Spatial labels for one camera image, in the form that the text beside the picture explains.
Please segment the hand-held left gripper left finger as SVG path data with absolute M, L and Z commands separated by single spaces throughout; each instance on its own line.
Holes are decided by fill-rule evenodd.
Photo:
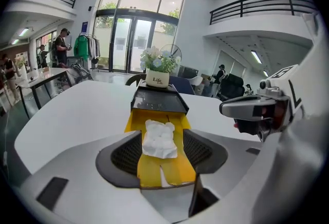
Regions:
M 137 172 L 141 133 L 128 132 L 71 147 L 20 188 L 27 208 L 43 223 L 166 223 L 146 200 Z

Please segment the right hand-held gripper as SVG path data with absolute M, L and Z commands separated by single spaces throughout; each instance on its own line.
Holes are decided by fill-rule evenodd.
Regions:
M 260 141 L 281 132 L 292 121 L 301 105 L 291 82 L 299 65 L 284 67 L 259 82 L 254 95 L 244 95 L 224 101 L 219 106 L 222 115 L 234 119 L 240 133 L 256 135 Z

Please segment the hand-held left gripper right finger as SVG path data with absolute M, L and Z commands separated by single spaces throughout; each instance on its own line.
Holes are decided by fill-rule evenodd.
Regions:
M 221 199 L 242 180 L 262 143 L 184 129 L 183 146 L 196 172 L 194 189 Z

